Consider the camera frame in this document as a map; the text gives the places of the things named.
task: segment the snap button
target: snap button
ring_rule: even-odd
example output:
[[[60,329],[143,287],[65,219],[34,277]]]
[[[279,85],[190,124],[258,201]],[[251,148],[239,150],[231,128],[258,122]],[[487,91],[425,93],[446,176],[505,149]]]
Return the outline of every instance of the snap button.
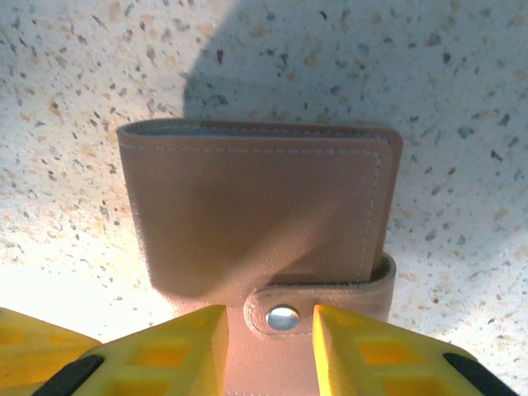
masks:
[[[291,330],[299,323],[299,314],[289,305],[277,305],[266,315],[266,322],[275,330]]]

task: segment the wallet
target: wallet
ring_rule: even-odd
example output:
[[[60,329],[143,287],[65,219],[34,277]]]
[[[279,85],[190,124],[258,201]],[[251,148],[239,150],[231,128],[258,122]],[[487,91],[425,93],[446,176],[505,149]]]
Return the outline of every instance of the wallet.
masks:
[[[314,305],[389,314],[400,134],[162,119],[118,139],[152,286],[176,316],[228,307],[226,395],[317,395]]]

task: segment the speckled countertop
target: speckled countertop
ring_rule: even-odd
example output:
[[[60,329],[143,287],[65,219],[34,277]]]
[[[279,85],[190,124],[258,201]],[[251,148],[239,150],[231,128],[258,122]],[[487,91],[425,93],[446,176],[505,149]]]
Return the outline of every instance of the speckled countertop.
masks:
[[[390,321],[528,394],[526,0],[1,8],[1,306],[102,341],[170,317],[139,258],[117,125],[384,123],[406,143]]]

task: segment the leather tab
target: leather tab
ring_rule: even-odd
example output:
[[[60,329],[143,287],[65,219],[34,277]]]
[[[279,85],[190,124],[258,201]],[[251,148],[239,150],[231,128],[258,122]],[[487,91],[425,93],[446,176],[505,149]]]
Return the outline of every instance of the leather tab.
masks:
[[[312,334],[314,306],[329,304],[386,321],[392,301],[396,264],[384,254],[377,278],[346,285],[269,285],[251,294],[244,305],[247,326],[260,338],[283,339]],[[268,313],[279,305],[293,308],[299,323],[287,331],[271,328]]]

